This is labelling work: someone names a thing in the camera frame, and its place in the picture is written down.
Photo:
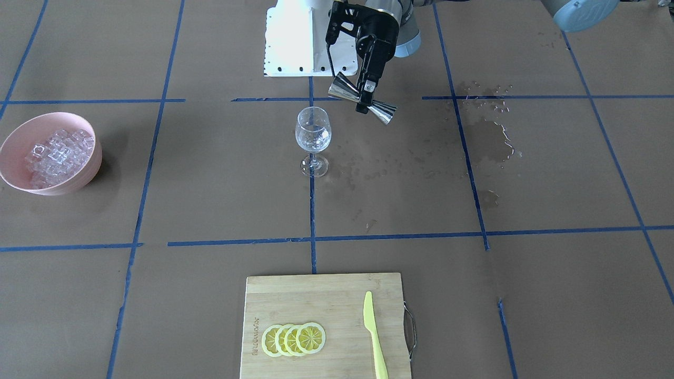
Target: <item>glass base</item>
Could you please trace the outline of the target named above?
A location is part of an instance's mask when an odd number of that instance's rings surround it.
[[[313,174],[313,177],[321,177],[328,172],[328,160],[320,154],[309,154],[302,160],[299,168],[302,170],[302,174],[306,176]]]

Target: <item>metal jigger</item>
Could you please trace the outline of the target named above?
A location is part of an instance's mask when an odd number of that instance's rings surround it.
[[[332,84],[330,84],[330,88],[328,88],[328,95],[335,98],[353,101],[354,103],[357,103],[358,98],[360,97],[358,88],[356,88],[353,83],[349,82],[348,78],[341,72],[337,74],[335,79],[332,81]],[[373,100],[372,105],[367,108],[372,111],[372,113],[374,113],[374,115],[377,116],[377,118],[380,119],[384,125],[388,125],[388,123],[391,122],[393,114],[396,112],[396,109],[398,109],[398,107],[395,105],[383,103],[378,100]]]

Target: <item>wooden cutting board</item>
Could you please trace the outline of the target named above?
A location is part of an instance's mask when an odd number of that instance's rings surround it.
[[[249,276],[240,378],[375,378],[372,340],[363,326],[366,291],[372,291],[389,378],[411,379],[397,272]],[[326,330],[326,344],[318,353],[269,357],[262,351],[262,334],[270,325],[306,322],[318,322]]]

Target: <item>bowl of ice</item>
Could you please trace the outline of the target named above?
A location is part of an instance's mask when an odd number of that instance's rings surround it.
[[[21,124],[0,147],[0,176],[14,188],[65,195],[91,181],[103,153],[94,128],[73,113],[54,112]]]

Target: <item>knife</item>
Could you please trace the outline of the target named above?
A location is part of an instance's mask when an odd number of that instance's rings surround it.
[[[375,360],[375,376],[377,379],[388,379],[386,362],[384,362],[384,355],[381,352],[381,345],[379,344],[377,324],[375,323],[375,310],[372,306],[372,292],[370,291],[365,293],[365,302],[363,303],[363,324],[372,336],[372,354],[374,355]]]

